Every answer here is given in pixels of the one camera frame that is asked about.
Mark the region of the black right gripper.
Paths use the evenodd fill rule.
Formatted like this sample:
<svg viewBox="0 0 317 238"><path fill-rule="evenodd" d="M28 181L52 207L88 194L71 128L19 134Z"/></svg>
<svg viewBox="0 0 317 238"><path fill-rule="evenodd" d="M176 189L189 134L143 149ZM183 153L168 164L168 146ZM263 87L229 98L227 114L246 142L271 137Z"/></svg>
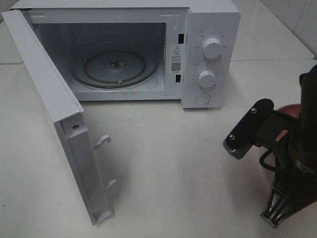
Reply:
<svg viewBox="0 0 317 238"><path fill-rule="evenodd" d="M288 133L278 142L282 130ZM301 109L298 118L273 110L256 132L260 145L268 148L260 164L273 172L300 178L317 177L317 110ZM275 175L261 217L277 228L285 219L300 211L286 185Z"/></svg>

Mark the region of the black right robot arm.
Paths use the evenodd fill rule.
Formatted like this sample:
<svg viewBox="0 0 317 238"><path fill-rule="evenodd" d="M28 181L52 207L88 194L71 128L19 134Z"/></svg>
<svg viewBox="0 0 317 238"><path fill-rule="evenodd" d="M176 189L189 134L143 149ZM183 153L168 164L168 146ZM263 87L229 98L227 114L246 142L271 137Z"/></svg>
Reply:
<svg viewBox="0 0 317 238"><path fill-rule="evenodd" d="M317 200L317 68L301 74L299 82L298 117L278 146L259 158L262 167L274 172L261 217L275 228Z"/></svg>

